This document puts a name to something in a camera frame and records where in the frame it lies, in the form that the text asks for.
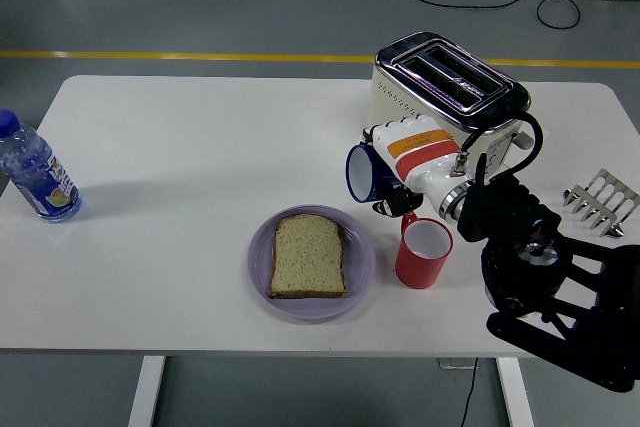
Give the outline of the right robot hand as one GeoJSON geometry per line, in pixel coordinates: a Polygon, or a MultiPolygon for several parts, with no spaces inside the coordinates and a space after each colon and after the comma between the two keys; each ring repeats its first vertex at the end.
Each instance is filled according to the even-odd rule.
{"type": "Polygon", "coordinates": [[[369,127],[362,140],[396,179],[391,191],[373,202],[379,214],[401,217],[428,200],[444,218],[448,197],[470,179],[468,152],[429,116],[369,127]]]}

